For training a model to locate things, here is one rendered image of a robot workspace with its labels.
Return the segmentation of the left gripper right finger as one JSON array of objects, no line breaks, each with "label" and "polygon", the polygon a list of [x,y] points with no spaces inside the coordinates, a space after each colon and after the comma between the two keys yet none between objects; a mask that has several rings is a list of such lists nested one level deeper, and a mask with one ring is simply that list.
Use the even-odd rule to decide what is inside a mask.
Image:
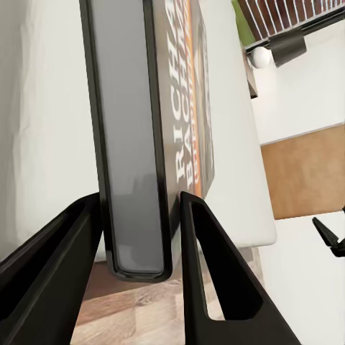
[{"label": "left gripper right finger", "polygon": [[[302,345],[207,203],[180,193],[185,345]],[[208,316],[200,242],[225,321]]]}]

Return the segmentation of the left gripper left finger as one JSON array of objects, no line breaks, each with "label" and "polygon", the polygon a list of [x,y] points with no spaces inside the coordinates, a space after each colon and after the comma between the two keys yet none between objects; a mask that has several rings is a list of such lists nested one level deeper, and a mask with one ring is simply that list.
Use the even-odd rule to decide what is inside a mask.
[{"label": "left gripper left finger", "polygon": [[70,345],[102,232],[97,192],[0,263],[0,345]]}]

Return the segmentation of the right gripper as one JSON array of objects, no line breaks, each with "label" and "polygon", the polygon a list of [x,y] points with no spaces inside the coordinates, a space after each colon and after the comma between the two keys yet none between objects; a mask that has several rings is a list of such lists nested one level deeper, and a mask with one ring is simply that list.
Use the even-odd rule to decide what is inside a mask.
[{"label": "right gripper", "polygon": [[345,238],[338,242],[339,238],[335,233],[328,229],[318,218],[313,218],[313,224],[316,226],[325,244],[330,247],[336,257],[345,257]]}]

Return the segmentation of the hardback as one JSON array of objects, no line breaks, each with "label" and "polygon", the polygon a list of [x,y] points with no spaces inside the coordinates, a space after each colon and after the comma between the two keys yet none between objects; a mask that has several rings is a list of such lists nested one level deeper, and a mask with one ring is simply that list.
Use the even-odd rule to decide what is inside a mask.
[{"label": "hardback", "polygon": [[198,0],[79,0],[107,270],[157,284],[181,251],[180,193],[215,178]]}]

